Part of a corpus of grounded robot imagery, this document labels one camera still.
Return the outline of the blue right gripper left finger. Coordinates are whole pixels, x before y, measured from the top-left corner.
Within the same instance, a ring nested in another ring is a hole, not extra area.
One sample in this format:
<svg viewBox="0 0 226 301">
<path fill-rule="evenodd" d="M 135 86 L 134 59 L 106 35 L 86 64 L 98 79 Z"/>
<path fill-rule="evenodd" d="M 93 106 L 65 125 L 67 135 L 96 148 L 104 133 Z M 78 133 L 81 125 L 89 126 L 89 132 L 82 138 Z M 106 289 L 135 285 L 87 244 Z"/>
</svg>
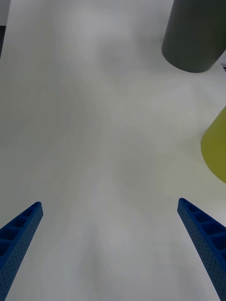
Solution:
<svg viewBox="0 0 226 301">
<path fill-rule="evenodd" d="M 0 300 L 4 301 L 43 217 L 36 202 L 0 229 Z"/>
</svg>

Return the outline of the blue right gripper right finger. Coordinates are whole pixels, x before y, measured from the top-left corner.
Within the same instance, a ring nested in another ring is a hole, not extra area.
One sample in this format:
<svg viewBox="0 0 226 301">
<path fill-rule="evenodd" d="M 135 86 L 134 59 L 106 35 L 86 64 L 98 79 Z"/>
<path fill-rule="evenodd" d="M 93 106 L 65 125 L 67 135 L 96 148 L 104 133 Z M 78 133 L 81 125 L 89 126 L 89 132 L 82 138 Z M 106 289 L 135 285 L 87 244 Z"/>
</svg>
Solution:
<svg viewBox="0 0 226 301">
<path fill-rule="evenodd" d="M 226 300 L 226 228 L 184 198 L 177 212 L 221 301 Z"/>
</svg>

